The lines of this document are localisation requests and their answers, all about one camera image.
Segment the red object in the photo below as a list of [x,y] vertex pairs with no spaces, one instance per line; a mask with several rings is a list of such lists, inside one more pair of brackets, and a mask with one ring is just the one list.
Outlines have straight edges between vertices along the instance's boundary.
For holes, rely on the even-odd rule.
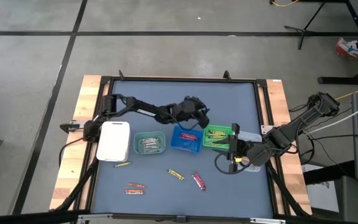
[[185,138],[197,139],[197,136],[192,134],[180,133],[180,136]]
[[188,138],[188,137],[182,137],[182,136],[180,136],[180,139],[186,139],[186,140],[192,140],[192,141],[197,140],[197,139],[195,139],[195,138]]
[[141,188],[146,188],[146,185],[143,184],[134,184],[134,183],[128,183],[129,186],[131,187],[141,187]]
[[127,189],[125,192],[143,192],[143,190],[140,189]]
[[195,172],[195,173],[193,174],[193,177],[194,177],[194,179],[196,180],[196,182],[197,182],[198,186],[200,187],[200,189],[201,189],[201,190],[205,190],[205,189],[206,189],[206,186],[205,186],[204,181],[201,180],[200,175],[198,175],[198,173]]

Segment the white cable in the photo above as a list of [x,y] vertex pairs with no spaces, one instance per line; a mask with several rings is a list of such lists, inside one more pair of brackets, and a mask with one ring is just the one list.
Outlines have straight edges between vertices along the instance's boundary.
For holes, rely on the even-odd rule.
[[317,132],[317,131],[320,131],[320,130],[323,130],[323,129],[325,129],[325,128],[334,126],[335,124],[338,124],[338,123],[340,123],[340,122],[346,120],[347,118],[351,118],[351,117],[353,117],[353,116],[356,115],[356,114],[358,114],[358,111],[356,111],[356,112],[350,114],[349,116],[345,117],[345,118],[342,119],[342,120],[336,121],[335,123],[332,123],[332,124],[329,124],[329,125],[327,125],[327,126],[324,126],[324,127],[318,128],[318,129],[315,129],[315,130],[313,130],[313,131],[307,133],[306,135],[313,134],[313,133],[315,133],[315,132]]

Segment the green basket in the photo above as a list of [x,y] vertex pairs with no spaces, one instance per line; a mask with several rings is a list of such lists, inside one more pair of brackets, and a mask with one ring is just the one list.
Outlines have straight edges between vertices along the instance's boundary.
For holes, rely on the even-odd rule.
[[229,135],[231,135],[231,134],[233,134],[231,127],[208,125],[204,129],[203,146],[212,147],[212,148],[216,148],[216,149],[229,150],[229,144],[215,144],[213,142],[225,139],[225,138],[229,137]]

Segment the wooden plank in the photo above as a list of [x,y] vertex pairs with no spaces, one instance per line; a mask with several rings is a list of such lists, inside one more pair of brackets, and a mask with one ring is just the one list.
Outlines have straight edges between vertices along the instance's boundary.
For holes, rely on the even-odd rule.
[[[269,119],[267,117],[265,95],[264,95],[264,90],[261,86],[258,86],[258,92],[259,92],[260,108],[262,109],[262,118],[263,118],[264,124],[268,125]],[[276,168],[276,161],[274,160],[274,158],[271,158],[270,161],[272,162],[273,167]],[[284,214],[284,204],[283,204],[283,199],[281,196],[280,189],[278,188],[276,183],[273,182],[273,184],[274,184],[274,192],[275,192],[276,201],[277,201],[277,211],[279,214]]]
[[[284,87],[281,80],[267,80],[267,90],[270,98],[270,106],[272,108],[274,125],[287,124],[291,121],[288,112],[287,100],[284,94]],[[285,185],[295,200],[301,205],[302,209],[311,214],[311,207],[306,189],[305,180],[303,178],[301,162],[298,154],[285,153],[281,157]]]
[[[73,119],[77,121],[92,119],[100,81],[100,75],[84,76]],[[79,139],[82,135],[82,131],[70,133],[68,134],[67,142]],[[78,183],[81,166],[84,160],[85,148],[86,142],[84,141],[79,141],[66,147],[63,153],[62,164],[60,165],[59,173],[57,175],[55,190],[53,191],[52,200],[49,205],[50,209],[61,205]]]

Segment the plastic bin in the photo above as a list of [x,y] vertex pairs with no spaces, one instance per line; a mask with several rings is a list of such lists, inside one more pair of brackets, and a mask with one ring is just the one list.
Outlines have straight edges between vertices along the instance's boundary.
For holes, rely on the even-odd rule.
[[[196,136],[197,139],[189,140],[180,138],[182,133]],[[179,126],[175,126],[173,129],[172,139],[170,146],[174,149],[180,149],[192,153],[200,153],[201,145],[203,142],[203,132],[197,130],[183,130]]]
[[[219,138],[219,136],[212,136],[213,132],[218,131],[225,134],[225,136]],[[223,151],[229,150],[229,144],[215,144],[213,142],[219,141],[229,137],[230,134],[233,134],[231,127],[228,126],[218,126],[218,125],[208,125],[204,129],[204,138],[203,138],[203,146],[205,147],[213,147],[217,149],[221,149]]]
[[[152,146],[156,146],[158,148],[146,148],[142,144],[142,139],[147,138],[157,138],[159,140],[158,143],[153,144]],[[134,137],[134,150],[138,154],[156,154],[161,153],[165,150],[165,135],[161,131],[147,132],[147,133],[137,133]]]

